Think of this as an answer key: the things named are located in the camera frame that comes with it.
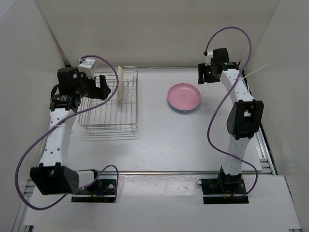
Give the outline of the cream plastic plate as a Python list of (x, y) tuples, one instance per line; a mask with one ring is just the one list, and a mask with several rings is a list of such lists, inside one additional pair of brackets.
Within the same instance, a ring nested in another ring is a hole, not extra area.
[(123, 96), (123, 78), (124, 78), (124, 72), (123, 68), (121, 66), (118, 66), (118, 79), (119, 79), (119, 85), (117, 89), (117, 102), (119, 103)]

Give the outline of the pink plastic plate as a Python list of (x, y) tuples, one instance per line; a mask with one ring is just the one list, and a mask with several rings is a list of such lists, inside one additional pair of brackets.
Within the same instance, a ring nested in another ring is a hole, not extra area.
[(179, 83), (169, 89), (167, 100), (178, 109), (191, 110), (201, 103), (201, 94), (195, 86)]

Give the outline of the blue plastic plate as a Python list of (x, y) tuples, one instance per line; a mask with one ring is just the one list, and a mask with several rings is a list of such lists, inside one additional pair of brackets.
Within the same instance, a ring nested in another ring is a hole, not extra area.
[(169, 101), (167, 101), (167, 103), (168, 103), (168, 105), (169, 105), (169, 107), (173, 110), (173, 111), (175, 111), (175, 112), (177, 112), (177, 113), (179, 113), (179, 114), (191, 114), (191, 113), (193, 113), (193, 112), (195, 112), (196, 110), (198, 110), (199, 108), (200, 108), (200, 106), (201, 106), (201, 104), (199, 104), (197, 107), (195, 107), (194, 109), (191, 109), (191, 110), (181, 110), (181, 109), (178, 109), (178, 108), (176, 108), (176, 107), (174, 107), (174, 106), (172, 106), (172, 104), (169, 102)]

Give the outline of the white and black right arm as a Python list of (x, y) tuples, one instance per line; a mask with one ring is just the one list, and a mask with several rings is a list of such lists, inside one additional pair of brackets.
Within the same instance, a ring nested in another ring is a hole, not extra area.
[(219, 48), (206, 52), (206, 61), (198, 65), (198, 83), (221, 82), (233, 107), (226, 122), (229, 133), (227, 157), (220, 168), (217, 188), (230, 192), (241, 182), (241, 166), (247, 145), (258, 132), (264, 104), (249, 93), (236, 63), (229, 61), (228, 51)]

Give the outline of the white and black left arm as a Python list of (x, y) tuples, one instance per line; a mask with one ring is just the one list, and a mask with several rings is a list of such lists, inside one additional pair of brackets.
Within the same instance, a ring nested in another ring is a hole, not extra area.
[(43, 195), (72, 194), (79, 187), (79, 175), (68, 167), (72, 126), (82, 98), (105, 100), (111, 93), (105, 76), (96, 86), (95, 69), (66, 67), (57, 71), (58, 84), (51, 91), (50, 129), (38, 167), (30, 177)]

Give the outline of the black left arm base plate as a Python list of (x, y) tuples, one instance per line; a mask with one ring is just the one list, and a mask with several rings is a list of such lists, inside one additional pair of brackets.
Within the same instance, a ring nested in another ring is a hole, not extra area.
[(99, 178), (94, 184), (82, 187), (71, 197), (72, 203), (115, 203), (118, 180)]

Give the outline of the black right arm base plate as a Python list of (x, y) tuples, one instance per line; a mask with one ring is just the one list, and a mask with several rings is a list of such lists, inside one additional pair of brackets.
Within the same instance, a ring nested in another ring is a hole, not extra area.
[(218, 178), (200, 178), (196, 181), (198, 187), (202, 187), (202, 196), (204, 205), (215, 204), (248, 204), (246, 187), (243, 178), (238, 184), (224, 184), (220, 186)]

